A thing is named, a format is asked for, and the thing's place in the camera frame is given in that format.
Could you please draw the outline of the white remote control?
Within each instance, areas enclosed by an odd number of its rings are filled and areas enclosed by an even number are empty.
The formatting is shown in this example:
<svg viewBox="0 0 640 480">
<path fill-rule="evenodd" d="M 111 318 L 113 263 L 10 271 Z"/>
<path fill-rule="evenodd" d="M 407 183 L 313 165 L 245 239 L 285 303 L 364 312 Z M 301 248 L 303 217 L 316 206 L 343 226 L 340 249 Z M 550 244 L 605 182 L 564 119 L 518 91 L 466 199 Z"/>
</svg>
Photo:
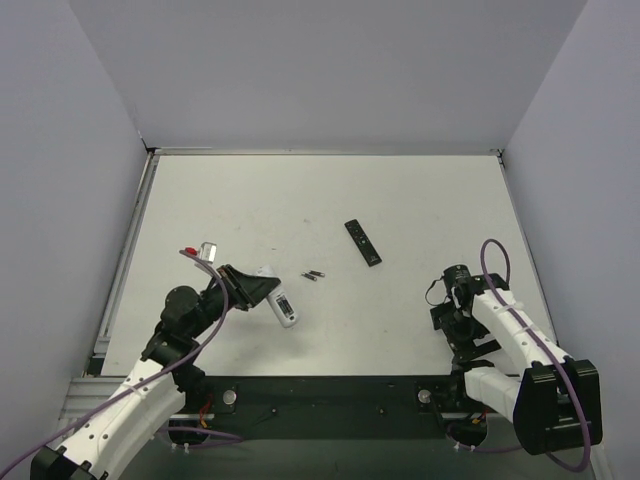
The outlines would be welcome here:
<svg viewBox="0 0 640 480">
<path fill-rule="evenodd" d="M 291 328 L 298 322 L 299 315 L 291 304 L 283 283 L 267 296 L 267 302 L 283 328 Z"/>
</svg>

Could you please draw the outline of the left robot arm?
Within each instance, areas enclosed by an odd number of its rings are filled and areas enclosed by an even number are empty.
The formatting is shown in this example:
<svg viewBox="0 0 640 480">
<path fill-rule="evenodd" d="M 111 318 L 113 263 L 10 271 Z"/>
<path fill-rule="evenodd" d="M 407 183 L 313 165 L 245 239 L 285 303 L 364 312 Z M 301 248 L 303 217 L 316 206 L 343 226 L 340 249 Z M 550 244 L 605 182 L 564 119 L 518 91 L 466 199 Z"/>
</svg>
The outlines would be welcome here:
<svg viewBox="0 0 640 480">
<path fill-rule="evenodd" d="M 194 361 L 198 337 L 217 334 L 232 309 L 247 311 L 271 297 L 281 281 L 244 274 L 230 265 L 206 265 L 202 291 L 169 291 L 154 333 L 118 389 L 85 414 L 58 447 L 42 446 L 31 461 L 32 479 L 117 479 L 154 434 L 179 412 L 204 402 L 204 373 Z"/>
</svg>

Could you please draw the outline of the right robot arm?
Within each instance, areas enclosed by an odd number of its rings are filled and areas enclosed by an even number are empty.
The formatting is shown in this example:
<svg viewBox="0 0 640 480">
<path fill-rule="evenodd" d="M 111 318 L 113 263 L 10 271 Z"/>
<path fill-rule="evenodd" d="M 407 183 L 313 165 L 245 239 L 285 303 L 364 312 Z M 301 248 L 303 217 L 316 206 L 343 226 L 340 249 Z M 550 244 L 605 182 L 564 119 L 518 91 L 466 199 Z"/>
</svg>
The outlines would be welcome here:
<svg viewBox="0 0 640 480">
<path fill-rule="evenodd" d="M 500 275 L 474 276 L 458 264 L 441 279 L 447 296 L 430 314 L 454 354 L 461 396 L 508 419 L 529 454 L 599 444 L 595 365 L 574 359 L 546 336 Z"/>
</svg>

